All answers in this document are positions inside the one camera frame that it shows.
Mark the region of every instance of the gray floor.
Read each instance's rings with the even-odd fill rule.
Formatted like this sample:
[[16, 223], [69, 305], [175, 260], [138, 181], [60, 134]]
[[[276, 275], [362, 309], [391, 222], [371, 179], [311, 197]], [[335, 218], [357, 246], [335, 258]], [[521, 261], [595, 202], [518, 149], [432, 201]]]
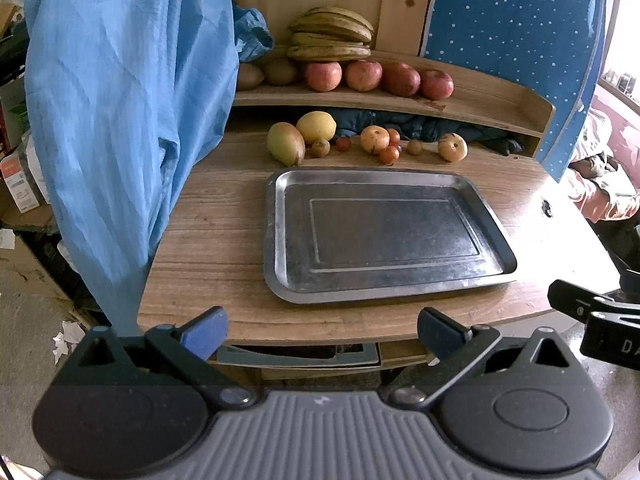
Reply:
[[[65, 313], [55, 303], [16, 294], [0, 277], [0, 453], [12, 460], [47, 471], [47, 464], [31, 433], [33, 409], [55, 374], [52, 338], [62, 328]], [[577, 325], [566, 338], [577, 352], [582, 336]], [[603, 392], [615, 417], [615, 429], [599, 469], [613, 478], [640, 451], [640, 372], [632, 372], [579, 355]], [[375, 388], [379, 375], [363, 374], [337, 380]], [[293, 385], [330, 386], [331, 380], [292, 381]]]

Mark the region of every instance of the blue polka dot fabric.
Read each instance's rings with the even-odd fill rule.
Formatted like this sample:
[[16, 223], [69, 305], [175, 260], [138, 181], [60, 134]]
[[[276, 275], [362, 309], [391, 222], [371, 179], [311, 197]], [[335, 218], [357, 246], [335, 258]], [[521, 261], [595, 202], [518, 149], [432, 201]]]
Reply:
[[553, 103], [536, 158], [559, 180], [593, 97], [603, 16], [604, 0], [435, 0], [424, 56], [519, 83]]

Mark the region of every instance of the banana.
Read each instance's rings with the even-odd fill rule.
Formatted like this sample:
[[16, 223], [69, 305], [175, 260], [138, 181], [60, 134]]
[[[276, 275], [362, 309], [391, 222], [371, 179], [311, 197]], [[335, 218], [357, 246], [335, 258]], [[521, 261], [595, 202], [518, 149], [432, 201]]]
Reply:
[[354, 22], [367, 27], [371, 33], [373, 33], [373, 25], [369, 23], [369, 21], [364, 17], [349, 9], [342, 9], [340, 7], [314, 7], [313, 9], [309, 9], [307, 12], [303, 14], [303, 16], [307, 16], [309, 14], [317, 14], [318, 12], [329, 12], [331, 14], [338, 14], [339, 16], [344, 16], [345, 18], [349, 18]]
[[298, 61], [350, 61], [371, 55], [368, 46], [353, 43], [334, 45], [296, 45], [287, 50], [287, 56]]
[[[328, 34], [314, 34], [312, 32], [296, 32], [291, 37], [291, 43], [294, 45], [333, 45], [344, 43], [342, 38], [337, 36], [329, 36]], [[354, 45], [363, 45], [361, 41], [354, 41]]]
[[299, 16], [289, 25], [289, 28], [293, 32], [314, 32], [337, 36], [346, 41], [371, 42], [371, 31], [367, 27], [330, 12], [315, 12]]

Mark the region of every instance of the metal tray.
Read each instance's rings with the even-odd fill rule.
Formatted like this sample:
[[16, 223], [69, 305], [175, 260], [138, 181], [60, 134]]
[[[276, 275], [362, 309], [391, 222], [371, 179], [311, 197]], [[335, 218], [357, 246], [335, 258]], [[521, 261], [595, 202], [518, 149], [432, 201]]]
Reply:
[[516, 257], [466, 178], [301, 168], [266, 190], [264, 277], [291, 303], [411, 296], [515, 279]]

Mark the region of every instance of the wooden desk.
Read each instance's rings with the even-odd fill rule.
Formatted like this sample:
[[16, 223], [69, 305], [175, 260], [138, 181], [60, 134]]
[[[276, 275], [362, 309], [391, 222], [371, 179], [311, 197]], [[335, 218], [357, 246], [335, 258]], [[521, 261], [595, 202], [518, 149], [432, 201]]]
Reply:
[[[502, 323], [549, 311], [556, 278], [599, 294], [618, 288], [608, 254], [558, 184], [530, 158], [471, 146], [448, 164], [429, 146], [401, 155], [396, 168], [455, 171], [478, 186], [511, 237], [518, 280], [463, 292], [354, 303], [295, 305], [274, 295], [262, 276], [264, 189], [282, 166], [267, 152], [268, 124], [228, 127], [222, 143], [191, 172], [151, 269], [138, 322], [183, 324], [213, 305], [228, 312], [236, 344], [343, 344], [416, 337], [418, 312], [433, 306], [460, 323]], [[308, 166], [376, 166], [353, 146], [332, 148]], [[552, 218], [542, 211], [546, 199]]]

